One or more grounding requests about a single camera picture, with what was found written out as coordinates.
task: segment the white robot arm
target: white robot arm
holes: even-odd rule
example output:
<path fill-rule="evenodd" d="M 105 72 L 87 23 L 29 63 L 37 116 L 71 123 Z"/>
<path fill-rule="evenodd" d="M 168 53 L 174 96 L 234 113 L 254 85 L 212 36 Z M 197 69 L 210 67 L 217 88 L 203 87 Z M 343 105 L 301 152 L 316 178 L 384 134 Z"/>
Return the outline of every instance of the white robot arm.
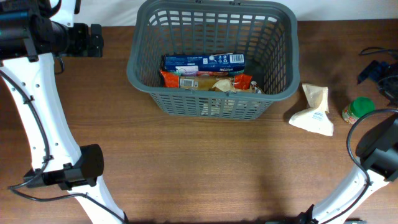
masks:
<path fill-rule="evenodd" d="M 27 14 L 35 13 L 28 7 L 23 8 L 23 2 L 20 2 L 20 9 L 15 8 L 15 6 L 13 9 L 12 6 L 8 6 L 8 13 L 2 12 L 0 14 L 2 32 L 7 30 L 9 24 L 13 24 L 14 26 L 11 28 L 15 29 L 18 23 L 23 24 L 21 21 L 24 19 L 32 20 L 32 17 L 29 16 L 12 20 L 12 16 L 10 16 L 12 13 L 14 15 L 23 12 Z M 0 2 L 0 4 L 3 4 L 3 8 L 7 9 L 7 6 L 4 7 L 6 3 Z M 76 1 L 56 0 L 52 1 L 52 6 L 52 8 L 59 8 L 57 13 L 50 18 L 52 22 L 56 22 L 56 24 L 52 24 L 52 27 L 63 30 L 73 27 L 73 15 L 77 9 Z M 15 39 L 12 35 L 9 37 L 3 35 L 0 41 L 10 44 L 12 41 L 18 41 Z M 24 42 L 35 42 L 37 39 L 32 37 L 30 40 L 24 40 Z M 30 182 L 22 184 L 22 186 L 40 187 L 58 184 L 63 190 L 68 190 L 70 195 L 81 195 L 76 199 L 93 223 L 125 222 L 127 217 L 113 201 L 102 176 L 104 166 L 101 148 L 98 145 L 79 147 L 68 128 L 55 84 L 52 50 L 39 52 L 41 49 L 37 49 L 35 53 L 32 53 L 34 50 L 28 49 L 29 44 L 26 44 L 25 47 L 30 57 L 18 57 L 16 55 L 13 58 L 10 55 L 3 54 L 0 66 L 2 77 L 10 89 L 21 116 L 32 154 L 32 170 L 24 177 L 25 182 Z M 23 50 L 22 48 L 19 47 L 16 52 L 20 52 Z M 23 91 L 26 97 L 23 97 L 20 91 Z M 37 114 L 39 123 L 32 113 L 31 107 Z M 44 170 L 41 171 L 44 177 L 36 177 L 44 163 L 46 163 Z M 93 165 L 97 165 L 99 169 L 93 170 L 90 167 Z M 16 191 L 17 188 L 19 186 L 11 187 L 14 193 L 21 194 Z M 93 203 L 93 200 L 112 211 L 113 214 Z"/>
<path fill-rule="evenodd" d="M 92 25 L 89 35 L 87 25 L 73 23 L 73 15 L 80 8 L 79 0 L 42 0 L 41 5 L 30 0 L 12 2 L 0 2 L 0 74 L 25 127 L 32 170 L 25 175 L 24 183 L 10 186 L 10 190 L 41 202 L 76 197 L 93 223 L 127 223 L 126 214 L 106 188 L 101 148 L 96 144 L 79 147 L 75 142 L 55 85 L 53 57 L 101 57 L 101 27 Z M 349 147 L 356 166 L 329 197 L 301 213 L 294 222 L 272 223 L 342 224 L 366 198 L 394 181 L 398 177 L 398 117 L 391 117 L 379 126 L 362 141 L 361 150 L 357 150 L 360 162 L 355 161 Z M 69 195 L 34 198 L 17 191 L 23 186 L 52 184 L 58 184 Z"/>

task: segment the food package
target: food package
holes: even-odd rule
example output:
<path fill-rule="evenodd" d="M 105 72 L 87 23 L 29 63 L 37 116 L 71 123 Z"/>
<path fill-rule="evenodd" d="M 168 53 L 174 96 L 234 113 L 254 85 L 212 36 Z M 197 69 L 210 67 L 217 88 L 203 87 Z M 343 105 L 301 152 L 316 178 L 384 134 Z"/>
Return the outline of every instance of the food package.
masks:
<path fill-rule="evenodd" d="M 210 90 L 220 80 L 229 80 L 237 89 L 247 90 L 252 76 L 240 74 L 234 77 L 181 77 L 171 72 L 160 71 L 167 88 L 186 88 L 194 90 Z"/>
<path fill-rule="evenodd" d="M 244 67 L 243 54 L 166 55 L 162 69 L 183 76 L 200 76 L 200 72 L 224 76 L 241 74 Z"/>
<path fill-rule="evenodd" d="M 250 84 L 250 87 L 248 89 L 245 90 L 240 90 L 238 88 L 235 88 L 230 80 L 220 80 L 218 82 L 216 82 L 213 87 L 211 88 L 214 91 L 223 91 L 223 92 L 227 92 L 227 91 L 232 91 L 234 93 L 240 91 L 240 92 L 244 92 L 244 93 L 258 93 L 258 94 L 265 94 L 258 86 L 256 81 L 252 81 Z"/>
<path fill-rule="evenodd" d="M 303 84 L 309 108 L 295 113 L 289 124 L 313 133 L 333 135 L 333 123 L 328 119 L 328 87 Z"/>
<path fill-rule="evenodd" d="M 255 93 L 255 94 L 265 94 L 257 85 L 255 81 L 252 81 L 250 83 L 250 87 L 247 90 L 240 90 L 235 88 L 231 81 L 229 80 L 220 80 L 216 82 L 216 84 L 213 85 L 212 90 L 214 91 L 232 91 L 234 93 L 236 92 L 244 92 L 244 93 Z M 208 103 L 203 104 L 203 108 L 201 109 L 201 115 L 206 116 L 208 113 L 211 113 L 211 116 L 217 116 L 220 115 L 221 107 L 222 107 L 222 100 L 220 99 L 212 99 L 211 104 L 209 105 Z M 225 100 L 224 102 L 224 107 L 223 107 L 223 113 L 230 113 L 232 109 L 234 108 L 235 101 L 234 100 Z M 260 104 L 254 104 L 251 105 L 253 108 L 258 108 L 260 107 Z"/>

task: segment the green jar lid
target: green jar lid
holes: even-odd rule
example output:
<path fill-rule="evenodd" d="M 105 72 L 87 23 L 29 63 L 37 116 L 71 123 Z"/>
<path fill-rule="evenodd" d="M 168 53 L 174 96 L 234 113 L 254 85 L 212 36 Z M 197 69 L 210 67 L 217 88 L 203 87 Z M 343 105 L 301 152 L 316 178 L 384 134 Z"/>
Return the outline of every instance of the green jar lid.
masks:
<path fill-rule="evenodd" d="M 351 103 L 351 112 L 353 112 L 357 118 L 374 111 L 374 109 L 375 106 L 373 101 L 366 97 L 358 97 Z"/>

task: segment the wooden table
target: wooden table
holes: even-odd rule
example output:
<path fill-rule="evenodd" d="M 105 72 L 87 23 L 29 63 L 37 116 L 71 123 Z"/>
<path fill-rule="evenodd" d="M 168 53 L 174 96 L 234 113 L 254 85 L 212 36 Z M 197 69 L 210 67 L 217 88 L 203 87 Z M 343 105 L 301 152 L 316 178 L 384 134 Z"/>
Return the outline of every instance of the wooden table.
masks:
<path fill-rule="evenodd" d="M 398 48 L 398 21 L 300 22 L 303 83 L 329 87 L 333 137 L 288 124 L 307 107 L 299 91 L 274 103 L 259 119 L 231 121 L 163 113 L 127 80 L 133 27 L 104 28 L 103 58 L 66 58 L 56 77 L 69 127 L 79 145 L 98 143 L 104 178 L 116 203 L 132 221 L 219 222 L 296 216 L 325 198 L 353 163 L 345 148 L 350 125 L 341 110 L 358 96 L 377 108 L 387 100 L 375 83 L 356 85 L 372 60 L 369 46 Z M 36 203 L 6 186 L 30 169 L 29 145 L 10 93 L 0 84 L 0 223 L 90 223 L 75 199 Z M 386 116 L 375 116 L 353 137 Z M 352 214 L 369 223 L 396 223 L 398 184 L 376 192 Z M 57 186 L 26 190 L 36 197 L 62 195 Z"/>

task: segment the black device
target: black device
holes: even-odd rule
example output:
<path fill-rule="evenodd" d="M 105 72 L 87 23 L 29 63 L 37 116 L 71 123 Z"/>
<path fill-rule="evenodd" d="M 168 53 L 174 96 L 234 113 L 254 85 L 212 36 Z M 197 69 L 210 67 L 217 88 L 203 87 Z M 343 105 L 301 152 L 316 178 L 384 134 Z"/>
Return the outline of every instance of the black device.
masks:
<path fill-rule="evenodd" d="M 104 41 L 99 24 L 91 25 L 90 33 L 86 24 L 66 27 L 50 20 L 61 3 L 51 8 L 49 0 L 0 2 L 0 61 L 27 57 L 35 62 L 44 53 L 102 57 Z M 75 13 L 79 10 L 80 1 L 76 1 Z"/>
<path fill-rule="evenodd" d="M 365 169 L 383 175 L 387 181 L 398 178 L 398 114 L 368 131 L 358 143 L 356 155 Z"/>
<path fill-rule="evenodd" d="M 73 166 L 64 164 L 62 170 L 45 172 L 41 178 L 35 178 L 35 171 L 31 169 L 24 176 L 24 182 L 30 181 L 28 188 L 45 187 L 58 184 L 61 190 L 71 190 L 72 187 L 82 185 L 96 185 L 97 177 L 104 172 L 104 157 L 99 145 L 80 146 L 81 157 Z"/>
<path fill-rule="evenodd" d="M 371 55 L 387 53 L 391 55 L 396 62 L 389 64 L 387 62 L 378 62 L 373 60 L 358 76 L 358 84 L 370 78 L 377 83 L 379 93 L 386 97 L 390 103 L 389 106 L 398 106 L 398 50 L 385 49 L 382 47 L 368 47 L 362 50 L 359 55 Z"/>

